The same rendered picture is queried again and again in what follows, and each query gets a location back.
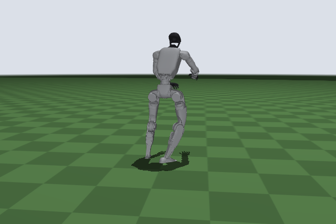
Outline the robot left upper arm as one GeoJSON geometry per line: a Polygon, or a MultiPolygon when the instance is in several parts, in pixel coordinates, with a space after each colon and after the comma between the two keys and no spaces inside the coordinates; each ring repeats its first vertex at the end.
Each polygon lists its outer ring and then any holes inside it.
{"type": "Polygon", "coordinates": [[[158,75],[158,70],[156,68],[157,66],[157,62],[158,62],[158,57],[159,57],[159,52],[160,50],[156,51],[153,53],[153,73],[156,75],[156,76],[159,76],[158,75]]]}

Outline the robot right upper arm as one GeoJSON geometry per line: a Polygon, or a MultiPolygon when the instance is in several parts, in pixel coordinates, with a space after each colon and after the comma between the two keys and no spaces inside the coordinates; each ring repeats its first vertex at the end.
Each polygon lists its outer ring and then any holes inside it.
{"type": "Polygon", "coordinates": [[[186,63],[191,67],[190,71],[192,74],[196,74],[199,69],[195,65],[195,62],[193,61],[192,57],[190,56],[189,52],[187,51],[180,51],[180,56],[182,60],[185,60],[186,63]]]}

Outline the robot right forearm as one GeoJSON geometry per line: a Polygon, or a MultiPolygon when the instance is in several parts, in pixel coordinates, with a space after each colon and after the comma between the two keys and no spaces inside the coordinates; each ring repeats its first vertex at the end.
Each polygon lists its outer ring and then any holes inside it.
{"type": "MultiPolygon", "coordinates": [[[[198,67],[197,67],[198,68],[198,67]]],[[[196,79],[199,71],[196,74],[192,74],[192,79],[196,79]]]]}

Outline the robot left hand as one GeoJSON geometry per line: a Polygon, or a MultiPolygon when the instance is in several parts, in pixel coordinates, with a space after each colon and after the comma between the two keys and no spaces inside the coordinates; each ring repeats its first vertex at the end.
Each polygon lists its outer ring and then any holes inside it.
{"type": "Polygon", "coordinates": [[[174,89],[175,89],[176,86],[177,86],[176,89],[179,88],[179,87],[178,87],[179,85],[178,85],[177,83],[171,83],[171,82],[170,82],[170,85],[172,85],[174,89]],[[174,87],[174,86],[175,86],[175,87],[174,87]]]}

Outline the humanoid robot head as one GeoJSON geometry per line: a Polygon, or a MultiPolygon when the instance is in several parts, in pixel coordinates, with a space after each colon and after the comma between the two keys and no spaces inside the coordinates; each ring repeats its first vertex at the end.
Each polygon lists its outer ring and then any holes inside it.
{"type": "Polygon", "coordinates": [[[169,40],[170,40],[170,46],[169,47],[173,47],[173,48],[178,48],[181,42],[181,38],[179,36],[178,33],[171,33],[169,35],[169,40]],[[178,43],[178,45],[171,45],[171,43],[178,43]]]}

